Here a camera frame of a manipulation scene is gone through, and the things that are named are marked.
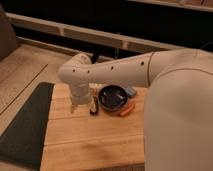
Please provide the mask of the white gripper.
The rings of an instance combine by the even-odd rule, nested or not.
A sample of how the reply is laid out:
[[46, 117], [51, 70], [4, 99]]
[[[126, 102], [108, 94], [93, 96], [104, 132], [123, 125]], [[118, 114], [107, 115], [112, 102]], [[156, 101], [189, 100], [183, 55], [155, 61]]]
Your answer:
[[[91, 101], [90, 87], [88, 83], [84, 84], [71, 84], [70, 88], [70, 98], [74, 105], [83, 105]], [[73, 114], [75, 111], [75, 106], [70, 105], [70, 113]], [[92, 106], [88, 104], [88, 111], [90, 115], [93, 115]]]

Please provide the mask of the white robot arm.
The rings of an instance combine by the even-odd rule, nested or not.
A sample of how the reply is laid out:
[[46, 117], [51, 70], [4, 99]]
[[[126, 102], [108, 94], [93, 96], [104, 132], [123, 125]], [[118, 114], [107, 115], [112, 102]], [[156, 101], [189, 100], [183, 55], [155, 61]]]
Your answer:
[[145, 171], [213, 171], [213, 52], [178, 49], [109, 62], [78, 54], [59, 69], [75, 104], [89, 85], [146, 87]]

